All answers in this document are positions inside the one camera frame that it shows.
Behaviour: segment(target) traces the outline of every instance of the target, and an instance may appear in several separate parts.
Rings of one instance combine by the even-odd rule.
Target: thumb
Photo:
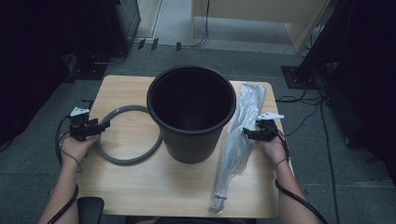
[[[100,138],[99,134],[96,134],[85,141],[87,147],[90,147]]]

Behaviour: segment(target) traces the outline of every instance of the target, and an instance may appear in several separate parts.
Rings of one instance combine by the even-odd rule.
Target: dark wall
[[[0,146],[23,132],[68,75],[68,51],[43,3],[0,7]]]
[[[355,5],[332,82],[361,122],[363,144],[386,163],[396,185],[396,2]]]

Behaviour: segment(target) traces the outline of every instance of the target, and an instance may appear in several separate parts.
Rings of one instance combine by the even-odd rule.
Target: forearm
[[[38,223],[48,223],[73,197],[77,182],[76,165],[64,164],[49,203]],[[56,223],[78,223],[77,202],[67,209]]]
[[[276,179],[280,186],[306,200],[287,162],[276,167]],[[318,223],[315,215],[290,196],[279,192],[279,215],[282,223]]]

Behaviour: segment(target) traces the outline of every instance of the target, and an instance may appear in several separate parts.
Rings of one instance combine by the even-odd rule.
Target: bucket rim
[[[181,69],[199,69],[199,70],[205,70],[206,72],[209,72],[211,75],[216,76],[220,81],[223,82],[223,84],[227,87],[227,90],[230,92],[232,99],[232,104],[231,107],[229,108],[229,112],[227,116],[221,120],[219,123],[216,125],[213,125],[209,128],[202,129],[202,130],[194,130],[194,131],[189,131],[189,130],[183,130],[176,128],[174,126],[171,126],[164,122],[158,115],[155,113],[153,110],[152,102],[151,102],[151,97],[152,97],[152,91],[155,88],[156,84],[159,83],[161,79],[166,78],[166,76],[170,75],[170,72],[172,71],[177,71]],[[235,94],[235,89],[233,88],[233,85],[231,82],[226,79],[224,76],[222,76],[218,71],[206,67],[206,66],[201,66],[201,65],[181,65],[181,66],[175,66],[171,67],[163,72],[161,72],[157,77],[154,78],[154,80],[151,82],[149,88],[148,88],[148,95],[147,95],[147,107],[148,107],[148,113],[152,117],[152,119],[161,127],[165,128],[168,132],[172,133],[177,133],[177,134],[185,134],[185,135],[197,135],[197,134],[207,134],[207,133],[213,133],[217,131],[219,128],[223,128],[233,117],[233,114],[235,113],[236,109],[236,94]]]

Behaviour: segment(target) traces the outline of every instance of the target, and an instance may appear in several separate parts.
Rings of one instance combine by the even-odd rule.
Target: wooden table
[[[91,119],[101,120],[124,105],[146,105],[146,94],[153,77],[107,76],[92,107]],[[236,95],[243,82],[232,81]],[[270,84],[262,84],[266,95],[262,113],[277,113]],[[277,127],[282,130],[280,121]],[[277,189],[271,162],[254,147],[247,169],[233,178],[224,211],[208,213],[218,170],[219,143],[206,161],[185,164],[174,160],[162,143],[158,151],[135,166],[117,166],[92,148],[78,175],[79,197],[96,196],[105,200],[104,214],[156,217],[277,217]],[[111,120],[102,133],[102,146],[112,157],[131,159],[148,151],[155,143],[159,128],[149,114],[126,112]]]

